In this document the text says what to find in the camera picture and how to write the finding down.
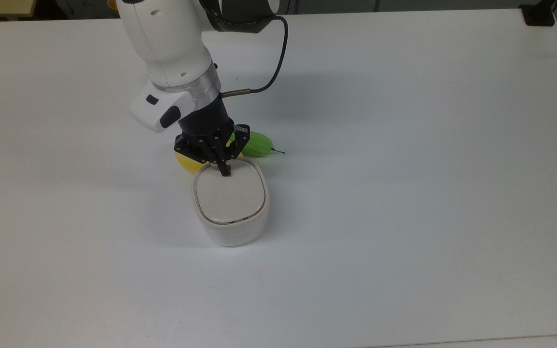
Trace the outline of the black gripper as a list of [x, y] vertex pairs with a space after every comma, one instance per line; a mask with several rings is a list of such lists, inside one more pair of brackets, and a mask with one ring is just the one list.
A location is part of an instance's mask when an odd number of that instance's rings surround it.
[[203, 165], [214, 165], [223, 177], [231, 176], [229, 161], [239, 157], [249, 142], [250, 127], [234, 124], [221, 94], [177, 123], [181, 128], [174, 145], [177, 154]]

